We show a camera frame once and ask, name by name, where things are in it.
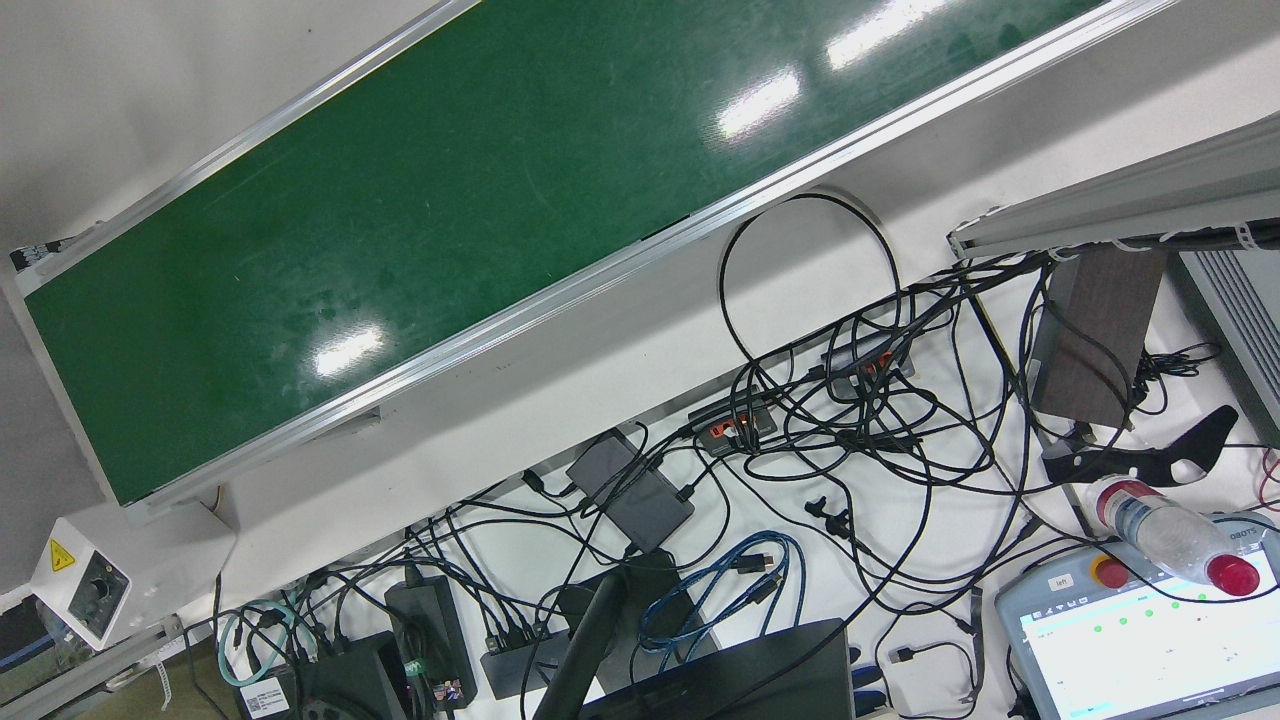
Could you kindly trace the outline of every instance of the yellow warning sign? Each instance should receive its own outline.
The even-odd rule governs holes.
[[[54,564],[54,573],[56,573],[74,565],[76,556],[67,552],[67,548],[58,544],[58,541],[49,538],[49,561]]]

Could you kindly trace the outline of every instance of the floor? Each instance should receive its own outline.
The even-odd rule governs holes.
[[[239,717],[232,687],[218,675],[218,662],[214,660],[214,644],[202,642],[192,648],[196,678],[200,687],[212,697],[228,717]],[[118,693],[106,696],[101,705],[79,715],[81,720],[147,720],[164,717],[182,720],[220,720],[218,714],[205,702],[191,684],[191,671],[187,656],[177,655],[165,662],[169,671],[173,701],[164,712],[164,692],[160,689],[160,675],[147,673]]]

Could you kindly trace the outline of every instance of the teal cable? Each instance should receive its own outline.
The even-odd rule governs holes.
[[[284,615],[284,626],[280,629],[280,637],[276,638],[275,641],[276,646],[283,646],[288,641],[289,633],[293,632],[293,628],[298,625],[297,614],[285,607],[284,605],[280,605],[279,602],[275,602],[273,600],[255,600],[252,602],[244,603],[244,607],[250,606],[262,606],[266,607],[268,610],[275,610],[279,611],[282,615]],[[317,641],[316,637],[311,633],[311,628],[308,628],[306,624],[303,624],[302,628],[305,628],[307,630],[307,634],[311,635],[312,652],[319,652]],[[230,633],[232,633],[232,623],[227,623],[225,625],[223,625],[221,634],[218,635],[218,673],[221,674],[223,680],[225,680],[228,685],[232,685],[234,688],[246,688],[266,676],[266,673],[271,669],[271,664],[275,662],[275,659],[280,656],[280,651],[276,648],[271,648],[271,656],[266,659],[266,662],[262,662],[262,666],[259,667],[257,673],[253,673],[247,680],[237,679],[236,674],[232,673],[230,664],[227,662],[227,639],[230,637]],[[250,639],[246,642],[252,642],[252,635],[250,635]]]

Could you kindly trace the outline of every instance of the touchscreen display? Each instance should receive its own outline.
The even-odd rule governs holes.
[[[1258,569],[1260,593],[1274,588],[1266,552],[1244,557]],[[1155,585],[1184,598],[1229,598],[1164,574]],[[1206,605],[1134,580],[1115,596],[1069,598],[1020,620],[1068,720],[1165,715],[1280,683],[1280,591]]]

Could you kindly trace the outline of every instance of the gray device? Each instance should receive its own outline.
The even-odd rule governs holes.
[[[653,552],[694,514],[694,506],[637,456],[636,447],[611,429],[591,441],[566,474],[641,552]]]
[[[1170,577],[1123,542],[1106,550],[1172,597],[1133,575],[1103,585],[1096,577],[1107,556],[1094,548],[1046,562],[1001,593],[996,611],[1041,717],[1203,720],[1280,703],[1280,591],[1270,592],[1280,536],[1253,512],[1211,519],[1258,569],[1253,597],[1197,602],[1231,598]]]

